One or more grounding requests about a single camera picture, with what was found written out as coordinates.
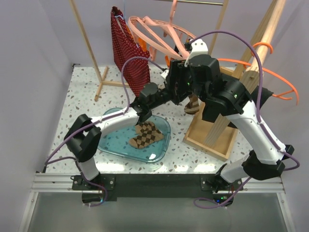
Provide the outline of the pink round clip hanger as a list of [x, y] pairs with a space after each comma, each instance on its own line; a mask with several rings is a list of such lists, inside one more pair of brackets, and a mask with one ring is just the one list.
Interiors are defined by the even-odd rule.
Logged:
[[157, 52], [165, 55], [166, 65], [172, 60], [185, 60], [189, 56], [184, 44], [196, 36], [188, 30], [173, 23], [177, 1], [174, 0], [169, 13], [169, 21], [151, 19], [149, 16], [131, 16], [128, 27], [133, 40], [141, 46], [143, 51], [148, 51], [152, 61], [156, 59]]

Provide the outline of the beige brown argyle sock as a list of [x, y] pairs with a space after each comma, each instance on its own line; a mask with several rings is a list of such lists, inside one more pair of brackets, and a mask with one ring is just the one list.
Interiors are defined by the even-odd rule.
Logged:
[[129, 139], [128, 143], [137, 149], [143, 149], [164, 139], [163, 133], [151, 121], [145, 121], [135, 126], [137, 136]]

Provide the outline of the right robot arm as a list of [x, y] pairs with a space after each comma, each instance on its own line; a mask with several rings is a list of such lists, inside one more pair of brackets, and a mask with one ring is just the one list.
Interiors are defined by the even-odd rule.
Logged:
[[209, 184], [216, 190], [225, 190], [234, 181], [244, 177], [266, 180], [279, 177], [285, 169], [284, 159], [294, 152], [270, 131], [262, 118], [257, 116], [251, 94], [236, 78], [221, 73], [217, 59], [198, 55], [186, 64], [173, 60], [166, 76], [166, 87], [178, 104], [190, 94], [205, 103], [203, 115], [221, 114], [240, 130], [252, 147], [248, 156], [223, 165]]

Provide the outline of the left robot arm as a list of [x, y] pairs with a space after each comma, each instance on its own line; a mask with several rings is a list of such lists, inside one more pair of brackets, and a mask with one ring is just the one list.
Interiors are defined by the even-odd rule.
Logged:
[[98, 117], [88, 117], [86, 114], [78, 116], [66, 134], [64, 143], [74, 155], [84, 177], [83, 184], [88, 189], [96, 189], [100, 184], [99, 170], [94, 160], [100, 139], [111, 132], [133, 126], [136, 135], [126, 140], [133, 148], [144, 149], [161, 141], [165, 135], [149, 118], [152, 109], [172, 100], [173, 94], [173, 89], [168, 85], [159, 89], [157, 84], [148, 83], [124, 109]]

